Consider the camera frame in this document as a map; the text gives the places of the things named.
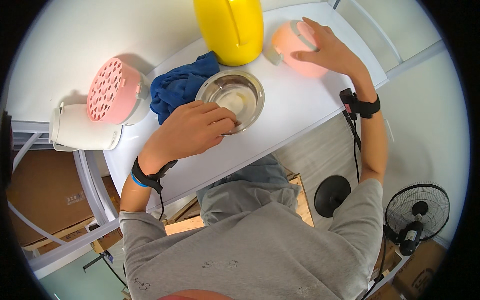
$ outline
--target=stainless steel bowl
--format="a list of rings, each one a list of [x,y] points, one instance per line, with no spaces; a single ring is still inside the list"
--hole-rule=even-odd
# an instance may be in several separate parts
[[[258,79],[243,71],[227,70],[210,77],[197,93],[195,100],[216,102],[237,115],[237,126],[223,136],[249,128],[264,108],[264,88]]]

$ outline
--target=blue wristband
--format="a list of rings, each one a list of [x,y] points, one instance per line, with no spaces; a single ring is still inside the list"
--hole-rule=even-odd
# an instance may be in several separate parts
[[[140,185],[143,188],[148,188],[149,187],[148,185],[144,185],[143,183],[139,182],[138,179],[135,178],[135,176],[133,175],[133,172],[130,172],[130,175],[132,176],[132,179],[136,184]]]

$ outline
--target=blue towel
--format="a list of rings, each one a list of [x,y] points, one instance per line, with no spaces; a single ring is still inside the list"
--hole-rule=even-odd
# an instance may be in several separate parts
[[[199,56],[196,62],[158,76],[152,82],[150,108],[158,115],[160,125],[180,105],[193,102],[202,84],[220,72],[213,51]]]

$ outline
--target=white table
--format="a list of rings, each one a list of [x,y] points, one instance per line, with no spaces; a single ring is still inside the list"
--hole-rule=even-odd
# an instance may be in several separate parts
[[[365,63],[375,86],[387,79],[365,42],[327,3],[295,5],[265,12],[264,50],[281,24],[301,20],[303,16],[331,27],[335,35]],[[207,52],[204,40],[199,39],[156,67],[147,77],[153,80],[173,68],[194,62]],[[237,69],[255,75],[264,87],[265,105],[259,119],[246,131],[226,137],[220,145],[205,153],[179,160],[161,181],[165,205],[247,166],[341,113],[344,108],[338,94],[346,88],[353,88],[350,79],[344,75],[328,72],[322,79],[305,78],[284,63],[274,66],[263,54]],[[135,158],[158,128],[157,115],[150,111],[140,123],[124,126],[117,147],[104,151],[119,193]],[[147,211],[158,209],[159,205],[160,198],[152,190]]]

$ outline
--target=pink container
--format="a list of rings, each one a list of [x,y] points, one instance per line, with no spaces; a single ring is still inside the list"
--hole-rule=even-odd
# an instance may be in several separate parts
[[[133,125],[150,110],[150,83],[118,58],[109,59],[90,86],[87,112],[94,122]]]
[[[298,61],[291,56],[295,51],[318,51],[313,29],[305,22],[292,20],[284,23],[272,36],[267,58],[276,66],[282,61],[305,77],[320,78],[328,69],[311,62]]]

